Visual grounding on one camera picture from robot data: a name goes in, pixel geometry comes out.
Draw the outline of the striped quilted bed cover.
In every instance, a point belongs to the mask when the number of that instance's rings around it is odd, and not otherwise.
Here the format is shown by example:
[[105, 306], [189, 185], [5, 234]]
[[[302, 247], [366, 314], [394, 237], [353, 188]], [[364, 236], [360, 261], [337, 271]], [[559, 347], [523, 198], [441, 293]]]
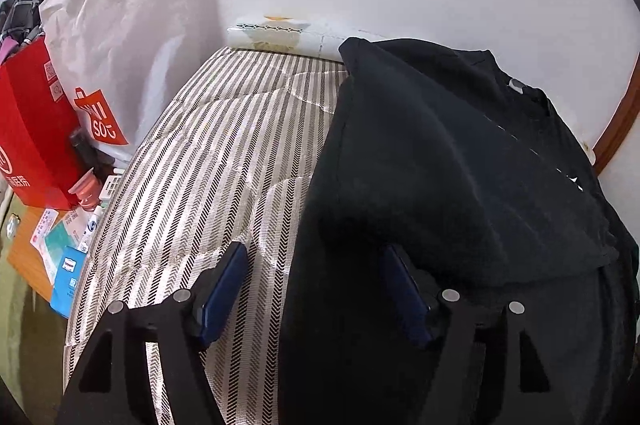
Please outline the striped quilted bed cover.
[[248, 272], [203, 358], [229, 424], [278, 419], [278, 348], [296, 233], [346, 78], [336, 62], [223, 48], [140, 144], [94, 234], [68, 318], [70, 374], [111, 301], [157, 304], [232, 242]]

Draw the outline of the pink bottle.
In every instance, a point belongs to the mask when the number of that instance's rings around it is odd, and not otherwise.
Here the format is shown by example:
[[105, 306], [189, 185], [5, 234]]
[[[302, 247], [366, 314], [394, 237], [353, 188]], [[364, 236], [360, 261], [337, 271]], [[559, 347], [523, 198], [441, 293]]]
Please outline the pink bottle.
[[68, 193], [77, 197], [79, 206], [85, 211], [94, 211], [100, 203], [100, 193], [102, 182], [92, 168], [90, 168], [78, 181], [68, 190]]

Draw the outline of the brown wooden door frame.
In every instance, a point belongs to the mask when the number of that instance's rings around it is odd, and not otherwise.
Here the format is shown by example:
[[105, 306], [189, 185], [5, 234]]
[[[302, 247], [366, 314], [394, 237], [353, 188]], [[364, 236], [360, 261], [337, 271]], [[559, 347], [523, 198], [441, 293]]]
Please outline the brown wooden door frame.
[[596, 161], [593, 168], [601, 174], [620, 149], [640, 110], [640, 59], [634, 64], [627, 89], [616, 110], [593, 148]]

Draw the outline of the white green medicine box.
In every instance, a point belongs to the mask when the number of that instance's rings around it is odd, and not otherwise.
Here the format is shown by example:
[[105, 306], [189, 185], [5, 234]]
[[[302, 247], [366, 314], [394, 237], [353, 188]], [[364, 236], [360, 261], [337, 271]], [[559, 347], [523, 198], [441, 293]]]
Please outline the white green medicine box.
[[44, 208], [37, 217], [29, 244], [37, 249], [51, 285], [54, 284], [65, 247], [78, 246], [91, 215], [91, 211], [85, 211], [81, 207], [65, 214], [52, 208]]

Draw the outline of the blue small box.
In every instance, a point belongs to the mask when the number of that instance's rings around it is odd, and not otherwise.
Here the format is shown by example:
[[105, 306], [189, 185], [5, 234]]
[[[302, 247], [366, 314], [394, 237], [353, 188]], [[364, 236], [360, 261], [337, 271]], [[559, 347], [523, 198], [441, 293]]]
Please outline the blue small box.
[[86, 254], [73, 246], [66, 246], [56, 272], [50, 307], [65, 319], [70, 316]]

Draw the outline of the black sweatshirt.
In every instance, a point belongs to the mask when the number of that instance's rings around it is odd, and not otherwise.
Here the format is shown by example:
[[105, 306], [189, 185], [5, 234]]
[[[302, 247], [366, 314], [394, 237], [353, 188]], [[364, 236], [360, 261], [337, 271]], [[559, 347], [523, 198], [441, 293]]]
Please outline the black sweatshirt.
[[634, 424], [639, 249], [574, 134], [487, 51], [350, 38], [300, 218], [280, 332], [282, 424], [419, 424], [427, 356], [385, 278], [525, 306], [573, 424]]

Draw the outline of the red cardboard box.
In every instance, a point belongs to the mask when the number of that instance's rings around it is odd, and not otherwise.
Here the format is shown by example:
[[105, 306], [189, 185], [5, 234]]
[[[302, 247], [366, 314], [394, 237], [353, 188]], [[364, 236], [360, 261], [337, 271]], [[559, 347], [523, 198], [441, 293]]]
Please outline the red cardboard box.
[[79, 119], [43, 38], [1, 65], [1, 174], [23, 204], [69, 210], [87, 167], [70, 144]]

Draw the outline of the dark plaid cloth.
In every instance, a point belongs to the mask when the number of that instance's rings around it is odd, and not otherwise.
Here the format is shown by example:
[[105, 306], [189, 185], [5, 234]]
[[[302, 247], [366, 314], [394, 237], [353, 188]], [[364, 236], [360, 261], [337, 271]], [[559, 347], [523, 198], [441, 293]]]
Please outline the dark plaid cloth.
[[21, 44], [41, 25], [39, 7], [44, 0], [4, 0], [1, 3], [1, 40], [12, 38]]

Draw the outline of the white patterned pillow roll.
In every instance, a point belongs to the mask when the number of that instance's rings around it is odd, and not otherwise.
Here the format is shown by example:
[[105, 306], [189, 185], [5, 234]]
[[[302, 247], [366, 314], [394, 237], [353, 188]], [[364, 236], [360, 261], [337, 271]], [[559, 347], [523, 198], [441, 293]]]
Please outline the white patterned pillow roll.
[[245, 15], [227, 28], [232, 49], [306, 56], [342, 63], [340, 45], [350, 37], [380, 41], [384, 36], [360, 29], [284, 16]]

